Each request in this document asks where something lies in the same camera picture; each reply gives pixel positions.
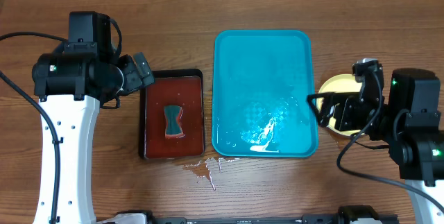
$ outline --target round plate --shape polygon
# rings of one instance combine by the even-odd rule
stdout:
[[[319,89],[319,93],[324,92],[359,92],[361,90],[362,83],[358,83],[355,80],[355,77],[352,74],[341,74],[338,76],[334,76],[329,80],[325,81],[325,83]],[[316,100],[316,105],[318,110],[321,109],[323,100],[318,98]],[[339,131],[334,128],[334,124],[336,123],[336,119],[334,117],[330,118],[330,122],[328,123],[327,128],[333,130],[335,133],[340,135],[349,137],[351,134],[359,132],[360,130],[348,130],[348,131]]]

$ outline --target black cable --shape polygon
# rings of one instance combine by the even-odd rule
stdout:
[[[3,36],[0,36],[0,40],[5,40],[7,38],[15,37],[15,36],[37,36],[37,37],[46,37],[46,38],[49,38],[52,40],[58,40],[58,41],[62,41],[62,42],[68,41],[67,39],[64,39],[63,37],[57,37],[57,36],[53,36],[53,35],[49,35],[49,34],[45,34],[45,33],[35,33],[35,32],[8,33]]]
[[[120,53],[122,52],[122,33],[115,20],[110,19],[110,22],[116,28],[117,35],[119,36],[119,44],[117,45],[116,52],[114,53],[114,61],[117,61],[120,58]]]
[[[378,149],[390,148],[389,145],[368,146],[368,145],[365,145],[365,144],[361,144],[361,143],[359,143],[359,142],[357,142],[357,141],[356,141],[356,144],[358,144],[358,145],[360,145],[360,146],[363,146],[364,148],[371,149],[371,150],[378,150]]]
[[[378,91],[379,91],[379,105],[378,105],[378,108],[376,109],[376,112],[373,115],[373,117],[371,118],[371,120],[364,126],[364,128],[362,128],[361,131],[359,131],[359,133],[357,135],[352,137],[350,142],[339,153],[338,160],[336,161],[336,165],[338,166],[338,168],[341,171],[343,171],[344,173],[347,173],[349,175],[357,176],[359,178],[374,180],[374,181],[377,181],[377,182],[387,183],[387,184],[390,184],[390,185],[393,185],[393,186],[397,186],[397,187],[403,188],[403,189],[408,190],[410,192],[416,193],[416,194],[418,194],[418,195],[428,199],[431,203],[435,204],[435,206],[437,208],[439,208],[439,210],[441,212],[444,213],[444,207],[438,201],[436,201],[431,196],[429,196],[428,194],[426,194],[425,192],[423,192],[423,191],[421,191],[419,189],[416,189],[416,188],[414,188],[412,186],[409,186],[407,184],[404,184],[402,182],[398,182],[398,181],[395,181],[395,180],[390,180],[390,179],[382,178],[382,177],[375,176],[375,175],[367,175],[367,174],[364,174],[364,173],[358,173],[358,172],[355,172],[355,171],[351,171],[351,170],[345,169],[345,168],[343,168],[341,166],[341,159],[344,156],[345,152],[347,152],[347,150],[351,147],[351,145],[353,145],[356,142],[356,140],[359,138],[359,136],[361,136],[362,133],[364,133],[368,129],[370,124],[377,118],[377,116],[381,112],[381,109],[382,109],[382,86],[381,86],[381,82],[377,78],[376,74],[372,73],[372,75],[373,75],[374,79],[376,80]]]
[[[44,33],[34,33],[34,32],[16,32],[16,33],[8,33],[5,35],[0,36],[0,40],[5,40],[9,37],[15,37],[15,36],[38,36],[38,37],[46,37],[53,40],[60,40],[63,42],[67,42],[66,39],[62,37],[56,37],[49,34]],[[58,192],[60,188],[60,147],[59,147],[59,140],[57,137],[56,128],[53,125],[53,122],[49,118],[48,114],[40,107],[38,103],[36,103],[26,92],[24,92],[20,87],[18,87],[16,84],[14,84],[13,81],[11,81],[5,74],[0,71],[0,78],[5,81],[6,84],[11,86],[20,96],[23,96],[34,108],[42,115],[43,119],[48,124],[48,128],[51,131],[51,135],[53,138],[54,143],[54,157],[55,157],[55,168],[54,168],[54,191],[53,191],[53,204],[51,207],[51,220],[50,224],[57,223],[57,206],[58,206]]]
[[[395,120],[393,120],[393,139],[395,141],[398,141],[398,122],[400,121],[400,118],[403,114],[410,113],[408,109],[402,109],[400,110],[395,117]]]

